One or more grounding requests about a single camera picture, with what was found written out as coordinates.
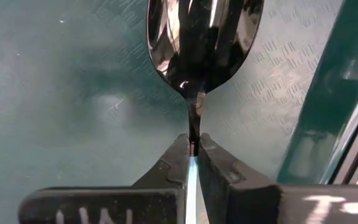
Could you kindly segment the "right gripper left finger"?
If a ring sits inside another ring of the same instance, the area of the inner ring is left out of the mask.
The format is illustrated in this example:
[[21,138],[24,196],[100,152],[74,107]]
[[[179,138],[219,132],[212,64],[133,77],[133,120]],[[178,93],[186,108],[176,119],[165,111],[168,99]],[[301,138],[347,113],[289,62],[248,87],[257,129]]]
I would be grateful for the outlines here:
[[189,140],[181,134],[134,184],[125,187],[50,187],[26,196],[20,224],[184,223]]

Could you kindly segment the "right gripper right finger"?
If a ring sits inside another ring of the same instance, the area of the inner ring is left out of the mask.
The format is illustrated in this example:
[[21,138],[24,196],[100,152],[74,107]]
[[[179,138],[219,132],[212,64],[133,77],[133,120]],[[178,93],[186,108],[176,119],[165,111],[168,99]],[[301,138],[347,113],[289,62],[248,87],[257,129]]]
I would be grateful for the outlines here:
[[358,224],[358,185],[285,185],[200,137],[198,170],[210,223]]

